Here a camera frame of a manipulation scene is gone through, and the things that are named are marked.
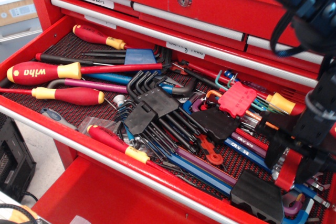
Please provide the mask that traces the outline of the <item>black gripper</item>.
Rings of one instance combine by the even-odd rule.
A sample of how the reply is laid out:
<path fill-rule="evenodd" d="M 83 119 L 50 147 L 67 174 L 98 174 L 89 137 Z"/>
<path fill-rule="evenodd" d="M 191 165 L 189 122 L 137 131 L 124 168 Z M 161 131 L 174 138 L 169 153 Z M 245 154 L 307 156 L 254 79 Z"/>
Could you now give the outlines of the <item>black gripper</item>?
<path fill-rule="evenodd" d="M 335 140 L 330 130 L 335 124 L 335 57 L 323 62 L 316 87 L 305 97 L 305 108 L 299 115 L 263 112 L 257 132 L 269 141 L 265 164 L 272 169 L 286 148 L 303 156 L 295 184 L 303 184 L 317 172 L 335 172 Z"/>

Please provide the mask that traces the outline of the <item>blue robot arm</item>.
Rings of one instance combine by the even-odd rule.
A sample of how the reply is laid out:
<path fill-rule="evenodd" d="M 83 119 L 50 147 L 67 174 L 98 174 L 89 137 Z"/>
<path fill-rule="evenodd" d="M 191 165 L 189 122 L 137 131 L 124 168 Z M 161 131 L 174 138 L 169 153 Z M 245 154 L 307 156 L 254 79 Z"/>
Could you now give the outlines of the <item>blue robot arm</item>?
<path fill-rule="evenodd" d="M 322 170 L 335 171 L 335 0 L 277 0 L 286 13 L 276 25 L 271 50 L 280 58 L 311 50 L 323 54 L 318 83 L 299 115 L 262 114 L 257 131 L 270 144 L 266 165 L 274 167 L 287 148 L 303 156 L 295 182 L 306 182 Z"/>

